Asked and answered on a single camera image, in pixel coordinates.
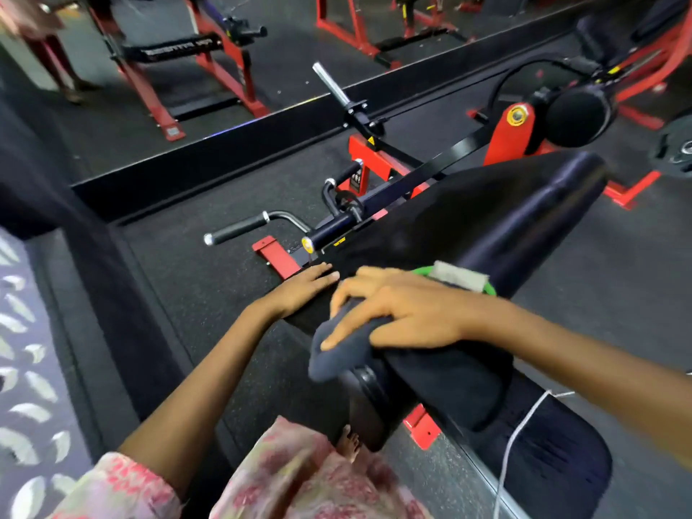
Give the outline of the black foam roller pad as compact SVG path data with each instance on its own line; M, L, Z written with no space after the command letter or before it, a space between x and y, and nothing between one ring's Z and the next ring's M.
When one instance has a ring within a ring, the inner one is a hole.
M581 148L599 138L617 117L609 89L589 83L560 92L545 113L545 139L555 147Z

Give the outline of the chrome weight peg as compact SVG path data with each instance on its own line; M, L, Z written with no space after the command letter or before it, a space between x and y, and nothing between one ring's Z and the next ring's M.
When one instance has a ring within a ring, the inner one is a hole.
M346 95L344 90L336 83L332 76L327 72L320 62L316 62L312 66L313 71L318 76L318 78L324 83L329 92L337 99L340 105L344 109L348 109L351 106L351 100Z

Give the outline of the grey leaf-patterned mat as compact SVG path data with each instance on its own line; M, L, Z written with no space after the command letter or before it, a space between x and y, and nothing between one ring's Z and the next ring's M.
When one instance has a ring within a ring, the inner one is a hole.
M92 466L26 245L0 227L0 519L42 519Z

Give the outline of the person's right forearm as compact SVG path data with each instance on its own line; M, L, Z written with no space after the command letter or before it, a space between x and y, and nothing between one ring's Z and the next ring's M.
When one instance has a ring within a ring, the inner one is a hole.
M646 436L692 473L692 375L633 355L512 302L466 294L470 331Z

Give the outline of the red frame gym machine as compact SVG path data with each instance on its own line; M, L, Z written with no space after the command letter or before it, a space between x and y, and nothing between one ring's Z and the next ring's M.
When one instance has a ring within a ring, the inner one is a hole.
M665 90L666 79L692 57L692 0L655 0L627 38L627 46L613 42L607 22L590 15L576 25L581 54L595 65L591 79L612 88L624 117L659 130L662 119L625 102L648 91Z

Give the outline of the black weight plate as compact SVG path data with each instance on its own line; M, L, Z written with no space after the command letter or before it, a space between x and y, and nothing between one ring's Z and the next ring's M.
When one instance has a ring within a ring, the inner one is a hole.
M665 176L692 179L692 108L656 132L648 161L653 170Z

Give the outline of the pink floral garment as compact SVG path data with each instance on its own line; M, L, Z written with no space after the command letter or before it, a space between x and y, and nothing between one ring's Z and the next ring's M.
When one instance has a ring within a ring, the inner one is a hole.
M380 456L365 458L278 417L203 519L434 519ZM160 476L108 453L46 519L182 519L183 508Z

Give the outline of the person's right hand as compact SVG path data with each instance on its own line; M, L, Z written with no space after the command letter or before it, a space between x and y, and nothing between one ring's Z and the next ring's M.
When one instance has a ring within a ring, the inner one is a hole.
M337 315L351 298L363 301L338 324L323 343L336 346L362 324L390 316L393 322L374 330L374 348L434 349L479 336L476 302L492 297L450 287L418 274L395 269L361 268L340 283L332 296L330 314Z

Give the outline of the person's left hand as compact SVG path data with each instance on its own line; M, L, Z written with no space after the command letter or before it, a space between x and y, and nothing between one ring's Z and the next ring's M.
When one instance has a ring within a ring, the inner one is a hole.
M330 263L319 263L282 282L261 299L261 305L273 319L284 319L339 279L340 273Z

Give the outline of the person's foot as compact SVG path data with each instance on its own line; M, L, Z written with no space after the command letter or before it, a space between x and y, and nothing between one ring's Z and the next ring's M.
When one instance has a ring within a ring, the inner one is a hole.
M349 424L342 429L341 436L335 445L336 452L349 463L354 463L361 449L361 441Z

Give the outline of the black padded machine bench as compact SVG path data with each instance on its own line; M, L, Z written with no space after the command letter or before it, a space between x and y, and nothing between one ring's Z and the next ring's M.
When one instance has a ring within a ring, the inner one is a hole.
M362 266L422 269L443 261L489 277L510 299L584 217L605 186L605 163L567 151L465 169L345 235L318 262L341 278ZM309 337L329 319L328 289L288 318ZM508 440L543 394L514 358L482 342L432 351L381 351L376 366L338 379L354 432L379 451L418 403L497 483ZM592 519L610 483L601 435L556 397L541 402L514 440L503 493L529 519Z

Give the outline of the red and black gym machine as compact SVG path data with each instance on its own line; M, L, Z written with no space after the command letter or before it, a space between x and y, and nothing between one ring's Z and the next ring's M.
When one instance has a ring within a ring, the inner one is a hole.
M383 218L446 176L521 158L578 152L577 148L555 147L545 139L545 113L560 92L594 83L591 79L594 69L595 65L583 57L537 57L509 69L493 88L489 103L471 113L481 127L426 163L387 141L384 120L370 121L365 101L351 101L351 106L344 109L345 125L359 133L349 140L351 165L341 175L324 182L322 199L330 217L317 226L310 226L288 211L267 211L269 223L285 220L302 232L300 258L294 260L271 237L256 243L254 251L264 254L281 278L288 279L316 263L329 246L343 242L349 232ZM454 278L454 272L444 267L443 263L436 265L441 279L466 289L480 284L482 293L497 295L487 275L471 271ZM422 448L427 446L425 442L431 443L439 435L437 424L422 403L404 421L413 429L414 440Z

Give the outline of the person's left forearm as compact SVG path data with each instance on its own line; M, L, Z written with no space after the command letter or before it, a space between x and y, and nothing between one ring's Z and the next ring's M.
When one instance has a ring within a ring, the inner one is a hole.
M267 300L245 308L222 339L118 452L183 496L208 450L249 361L280 312Z

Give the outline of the dark grey cleaning cloth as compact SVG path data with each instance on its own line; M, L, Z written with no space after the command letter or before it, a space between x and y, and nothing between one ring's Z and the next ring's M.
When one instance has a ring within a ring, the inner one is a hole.
M349 299L334 317L343 319L362 301L362 298L357 297ZM342 347L336 351L320 351L319 326L311 343L308 376L315 383L325 383L338 378L346 371L376 366L381 360L382 353L371 344L367 350L360 347Z

